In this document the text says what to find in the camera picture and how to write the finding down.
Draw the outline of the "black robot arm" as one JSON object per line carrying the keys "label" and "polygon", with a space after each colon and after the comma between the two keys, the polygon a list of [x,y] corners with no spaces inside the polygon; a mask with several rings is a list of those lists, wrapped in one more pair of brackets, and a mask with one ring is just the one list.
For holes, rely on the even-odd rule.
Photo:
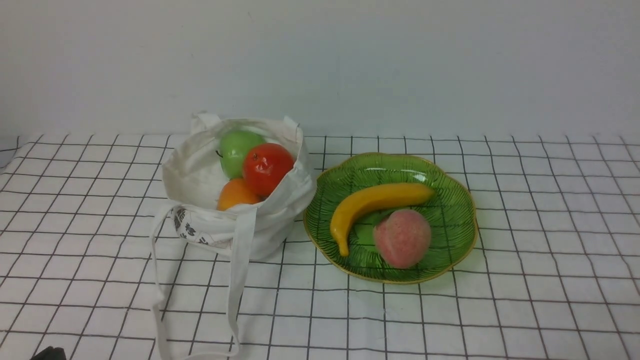
{"label": "black robot arm", "polygon": [[30,360],[67,360],[67,356],[62,347],[48,346],[33,355]]}

